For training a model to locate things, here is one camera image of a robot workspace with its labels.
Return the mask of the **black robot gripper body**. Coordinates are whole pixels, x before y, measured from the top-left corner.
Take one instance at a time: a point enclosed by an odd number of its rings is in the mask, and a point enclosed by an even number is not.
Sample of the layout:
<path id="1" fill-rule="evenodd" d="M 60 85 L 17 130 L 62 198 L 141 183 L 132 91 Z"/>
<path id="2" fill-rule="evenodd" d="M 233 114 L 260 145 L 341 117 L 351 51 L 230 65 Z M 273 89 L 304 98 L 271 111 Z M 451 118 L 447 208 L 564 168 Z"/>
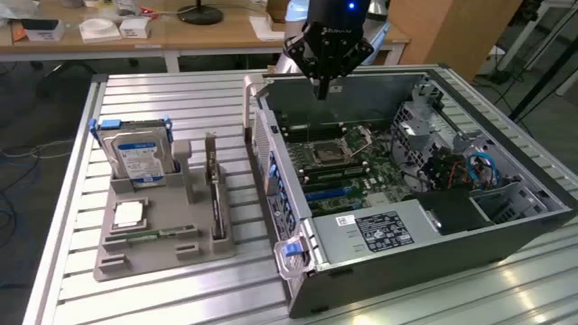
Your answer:
<path id="1" fill-rule="evenodd" d="M 368 9 L 367 1 L 309 1 L 303 34 L 317 58 L 320 77 L 320 54 L 325 41 L 356 43 L 364 38 L 363 24 Z"/>

